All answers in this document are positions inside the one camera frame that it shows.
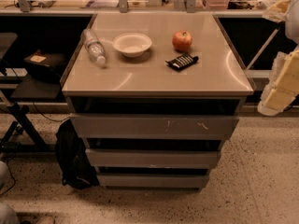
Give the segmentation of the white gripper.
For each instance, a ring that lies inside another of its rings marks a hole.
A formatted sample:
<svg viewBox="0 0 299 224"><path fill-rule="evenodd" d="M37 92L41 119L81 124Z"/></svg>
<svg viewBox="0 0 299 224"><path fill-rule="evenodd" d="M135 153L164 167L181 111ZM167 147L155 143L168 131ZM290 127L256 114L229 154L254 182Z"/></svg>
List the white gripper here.
<svg viewBox="0 0 299 224"><path fill-rule="evenodd" d="M286 20L291 0L279 0L262 15L264 19L280 23ZM270 72L270 88L285 91L295 97L299 93L299 50L289 54L279 52Z"/></svg>

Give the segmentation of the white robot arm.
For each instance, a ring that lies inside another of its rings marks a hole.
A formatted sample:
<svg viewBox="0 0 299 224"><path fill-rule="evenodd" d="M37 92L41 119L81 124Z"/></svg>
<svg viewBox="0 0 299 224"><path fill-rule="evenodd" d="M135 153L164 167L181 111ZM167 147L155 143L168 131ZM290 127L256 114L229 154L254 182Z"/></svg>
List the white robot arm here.
<svg viewBox="0 0 299 224"><path fill-rule="evenodd" d="M274 22L284 22L285 36L299 46L299 0L279 0L263 13L263 17ZM295 48L289 54L277 54L269 82L258 103L258 112L275 116L290 105L298 94L299 49Z"/></svg>

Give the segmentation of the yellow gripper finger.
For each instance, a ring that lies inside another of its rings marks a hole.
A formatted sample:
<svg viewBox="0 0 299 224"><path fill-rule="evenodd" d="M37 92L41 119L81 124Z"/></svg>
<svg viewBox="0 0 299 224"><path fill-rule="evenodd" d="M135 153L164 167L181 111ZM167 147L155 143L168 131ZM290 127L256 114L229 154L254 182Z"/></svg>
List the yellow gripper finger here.
<svg viewBox="0 0 299 224"><path fill-rule="evenodd" d="M285 91L266 87L261 95L257 110L266 116L275 116L281 113L295 100L295 96Z"/></svg>

